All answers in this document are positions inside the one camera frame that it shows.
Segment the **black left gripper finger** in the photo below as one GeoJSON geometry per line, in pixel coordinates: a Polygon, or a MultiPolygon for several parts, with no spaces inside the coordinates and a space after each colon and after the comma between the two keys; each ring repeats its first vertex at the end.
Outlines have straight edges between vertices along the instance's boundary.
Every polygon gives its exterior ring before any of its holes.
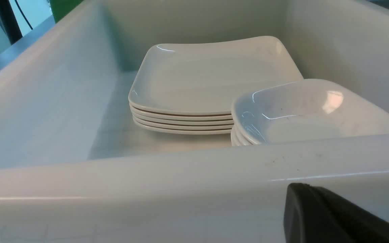
{"type": "Polygon", "coordinates": [[[389,243],[389,222],[304,183],[287,186],[283,228],[287,243],[389,243]]]}

